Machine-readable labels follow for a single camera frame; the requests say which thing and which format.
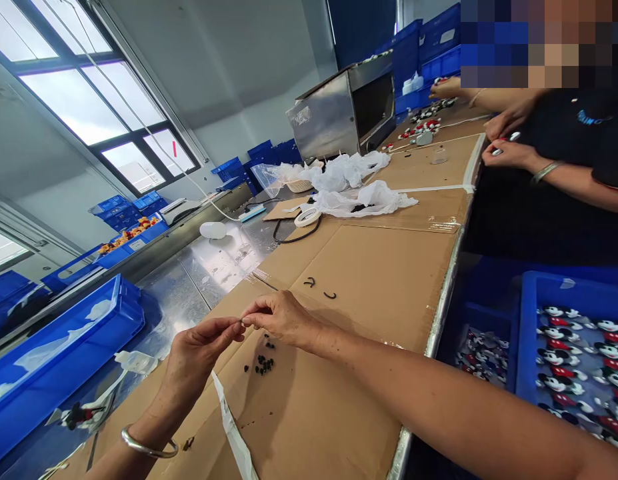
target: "window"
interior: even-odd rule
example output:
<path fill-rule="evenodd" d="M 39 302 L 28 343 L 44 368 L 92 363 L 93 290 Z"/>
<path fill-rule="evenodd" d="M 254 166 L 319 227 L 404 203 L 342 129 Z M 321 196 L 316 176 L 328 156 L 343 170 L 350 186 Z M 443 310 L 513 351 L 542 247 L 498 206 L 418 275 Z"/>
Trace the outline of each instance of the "window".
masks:
<path fill-rule="evenodd" d="M 136 196 L 199 168 L 85 0 L 0 0 L 0 62 Z"/>
<path fill-rule="evenodd" d="M 28 252 L 26 248 L 0 234 L 0 265 L 18 258 L 26 252 Z"/>

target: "black shirt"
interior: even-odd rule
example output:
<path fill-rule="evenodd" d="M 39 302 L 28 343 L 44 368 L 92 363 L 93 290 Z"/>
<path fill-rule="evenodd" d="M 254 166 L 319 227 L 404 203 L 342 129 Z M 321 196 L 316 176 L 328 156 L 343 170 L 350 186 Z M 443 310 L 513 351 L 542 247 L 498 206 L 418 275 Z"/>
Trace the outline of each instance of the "black shirt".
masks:
<path fill-rule="evenodd" d="M 520 132 L 519 142 L 542 157 L 592 167 L 595 180 L 618 188 L 618 89 L 553 90 Z M 482 170 L 466 249 L 542 263 L 618 263 L 618 214 L 546 182 L 532 187 L 531 178 L 520 169 Z"/>

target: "bracelet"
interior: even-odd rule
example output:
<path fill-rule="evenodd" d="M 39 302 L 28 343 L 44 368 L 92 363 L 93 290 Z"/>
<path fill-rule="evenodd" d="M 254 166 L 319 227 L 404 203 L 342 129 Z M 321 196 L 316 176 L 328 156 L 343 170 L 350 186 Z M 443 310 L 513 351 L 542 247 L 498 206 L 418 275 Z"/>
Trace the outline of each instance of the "bracelet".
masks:
<path fill-rule="evenodd" d="M 148 455 L 151 458 L 157 458 L 157 459 L 173 458 L 174 456 L 177 455 L 178 447 L 177 447 L 177 443 L 174 442 L 173 439 L 169 440 L 169 445 L 172 446 L 173 451 L 165 452 L 165 451 L 153 450 L 148 447 L 145 447 L 141 443 L 136 442 L 136 440 L 132 436 L 129 435 L 129 427 L 130 425 L 127 425 L 126 427 L 122 429 L 122 440 L 124 440 L 124 443 L 130 446 L 133 450 L 138 451 L 140 453 L 144 453 L 144 455 Z"/>
<path fill-rule="evenodd" d="M 553 170 L 555 170 L 562 164 L 564 164 L 563 161 L 557 160 L 557 161 L 554 161 L 552 164 L 547 165 L 546 167 L 544 167 L 542 170 L 540 170 L 538 173 L 536 173 L 533 176 L 533 178 L 531 179 L 531 184 L 537 185 L 538 183 L 540 183 L 540 180 L 542 180 L 544 177 L 546 177 L 549 173 L 551 173 Z"/>
<path fill-rule="evenodd" d="M 482 90 L 480 90 L 478 93 L 476 93 L 473 98 L 471 99 L 471 101 L 469 102 L 469 108 L 473 108 L 473 106 L 475 105 L 475 101 L 477 100 L 477 98 L 482 94 L 482 92 L 484 92 L 484 90 L 486 90 L 486 88 L 483 88 Z"/>

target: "window glass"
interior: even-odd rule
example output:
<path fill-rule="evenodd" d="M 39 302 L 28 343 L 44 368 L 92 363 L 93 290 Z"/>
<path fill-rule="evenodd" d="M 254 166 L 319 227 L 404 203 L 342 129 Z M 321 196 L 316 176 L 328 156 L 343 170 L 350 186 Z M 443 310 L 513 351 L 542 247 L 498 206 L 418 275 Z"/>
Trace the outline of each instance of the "window glass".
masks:
<path fill-rule="evenodd" d="M 26 252 L 27 249 L 0 234 L 0 264 Z"/>
<path fill-rule="evenodd" d="M 128 132 L 77 70 L 21 78 L 87 145 Z"/>
<path fill-rule="evenodd" d="M 11 61 L 57 56 L 11 0 L 0 0 L 0 51 Z"/>
<path fill-rule="evenodd" d="M 129 70 L 129 66 L 126 62 L 107 63 L 99 65 L 99 67 L 104 72 L 104 75 L 106 75 L 116 88 L 120 90 L 120 93 L 145 125 L 152 125 L 166 120 L 160 110 L 158 110 L 153 101 L 149 98 L 145 88 Z M 86 67 L 83 70 L 132 130 L 143 128 L 133 112 L 124 104 L 115 89 L 97 68 Z"/>
<path fill-rule="evenodd" d="M 164 182 L 164 178 L 150 164 L 133 143 L 126 143 L 102 154 L 140 193 Z"/>
<path fill-rule="evenodd" d="M 84 51 L 89 53 L 101 53 L 111 51 L 111 47 L 104 40 L 104 37 L 93 24 L 82 5 L 77 0 L 47 0 L 53 11 L 46 6 L 43 0 L 31 0 L 44 18 L 51 24 L 56 32 L 62 37 L 69 48 L 76 55 L 84 55 Z M 53 14 L 56 12 L 62 22 L 69 28 L 78 42 L 62 26 L 62 23 Z"/>
<path fill-rule="evenodd" d="M 162 160 L 162 163 L 164 163 L 173 176 L 180 175 L 182 173 L 176 166 L 176 162 L 184 171 L 188 171 L 194 167 L 193 162 L 184 150 L 182 150 L 182 147 L 170 130 L 162 130 L 158 133 L 154 133 L 153 136 L 156 138 L 160 146 L 169 154 L 168 156 L 164 154 L 160 147 L 157 146 L 152 137 L 146 136 L 144 137 L 144 141 L 149 144 L 151 150 L 153 150 L 158 158 Z"/>

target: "tape roll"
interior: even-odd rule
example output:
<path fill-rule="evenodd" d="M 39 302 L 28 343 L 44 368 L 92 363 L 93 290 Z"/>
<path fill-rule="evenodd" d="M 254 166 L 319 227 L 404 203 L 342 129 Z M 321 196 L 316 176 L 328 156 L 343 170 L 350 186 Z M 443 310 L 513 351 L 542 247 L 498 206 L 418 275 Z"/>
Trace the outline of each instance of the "tape roll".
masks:
<path fill-rule="evenodd" d="M 315 222 L 322 215 L 316 208 L 308 209 L 295 218 L 296 227 L 306 227 Z"/>

